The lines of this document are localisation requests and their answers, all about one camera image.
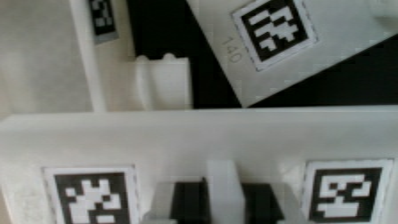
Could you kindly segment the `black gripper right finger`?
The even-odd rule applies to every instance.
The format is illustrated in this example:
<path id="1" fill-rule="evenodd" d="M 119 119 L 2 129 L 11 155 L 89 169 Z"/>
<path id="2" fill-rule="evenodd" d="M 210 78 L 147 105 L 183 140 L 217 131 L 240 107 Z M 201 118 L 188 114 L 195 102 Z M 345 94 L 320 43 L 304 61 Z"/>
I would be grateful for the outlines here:
<path id="1" fill-rule="evenodd" d="M 266 183 L 243 183 L 245 224 L 277 224 L 284 214 L 272 187 Z"/>

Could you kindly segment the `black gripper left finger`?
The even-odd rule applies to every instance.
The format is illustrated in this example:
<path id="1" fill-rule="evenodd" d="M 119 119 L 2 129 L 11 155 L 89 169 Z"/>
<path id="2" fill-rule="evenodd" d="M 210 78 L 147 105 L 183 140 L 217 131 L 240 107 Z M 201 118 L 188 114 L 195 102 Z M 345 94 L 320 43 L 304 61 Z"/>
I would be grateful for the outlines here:
<path id="1" fill-rule="evenodd" d="M 206 180 L 178 182 L 174 185 L 171 219 L 178 224 L 210 223 L 210 201 Z"/>

